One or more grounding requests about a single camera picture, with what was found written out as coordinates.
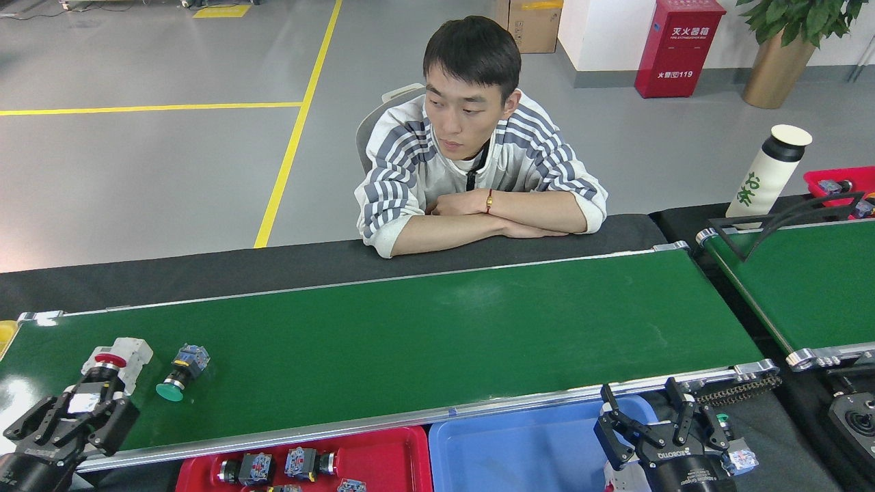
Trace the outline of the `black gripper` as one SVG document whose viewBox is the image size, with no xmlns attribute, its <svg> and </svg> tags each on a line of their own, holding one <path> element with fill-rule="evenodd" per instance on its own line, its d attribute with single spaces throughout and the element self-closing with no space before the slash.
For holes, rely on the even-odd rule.
<svg viewBox="0 0 875 492">
<path fill-rule="evenodd" d="M 666 380 L 665 390 L 676 411 L 672 434 L 675 445 L 668 442 L 664 448 L 657 448 L 646 441 L 638 445 L 642 439 L 652 438 L 652 430 L 621 411 L 609 384 L 601 386 L 603 405 L 594 433 L 612 469 L 622 470 L 637 454 L 653 491 L 736 491 L 721 458 L 704 450 L 704 446 L 727 450 L 730 444 L 712 408 L 697 402 L 675 377 Z M 690 438 L 694 423 L 701 431 L 695 438 L 702 444 Z"/>
<path fill-rule="evenodd" d="M 72 417 L 84 434 L 73 434 Z M 42 398 L 8 426 L 3 438 L 13 441 L 13 452 L 2 455 L 3 491 L 68 491 L 85 454 L 113 456 L 131 431 L 139 411 L 122 390 L 92 388 L 72 396 Z"/>
</svg>

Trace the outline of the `person's right hand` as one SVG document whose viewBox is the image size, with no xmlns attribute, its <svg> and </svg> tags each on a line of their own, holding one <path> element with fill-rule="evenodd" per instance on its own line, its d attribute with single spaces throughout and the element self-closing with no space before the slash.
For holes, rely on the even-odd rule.
<svg viewBox="0 0 875 492">
<path fill-rule="evenodd" d="M 543 238 L 551 236 L 568 236 L 569 234 L 569 232 L 547 230 L 546 228 L 528 226 L 510 220 L 502 220 L 500 229 L 501 236 L 509 238 Z"/>
</svg>

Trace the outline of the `person's left hand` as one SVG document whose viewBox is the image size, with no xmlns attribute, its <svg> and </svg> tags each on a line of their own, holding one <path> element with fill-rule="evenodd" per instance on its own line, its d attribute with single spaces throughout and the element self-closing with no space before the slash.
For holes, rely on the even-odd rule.
<svg viewBox="0 0 875 492">
<path fill-rule="evenodd" d="M 442 194 L 427 206 L 426 215 L 485 214 L 490 193 L 488 188 L 477 188 L 468 192 Z"/>
</svg>

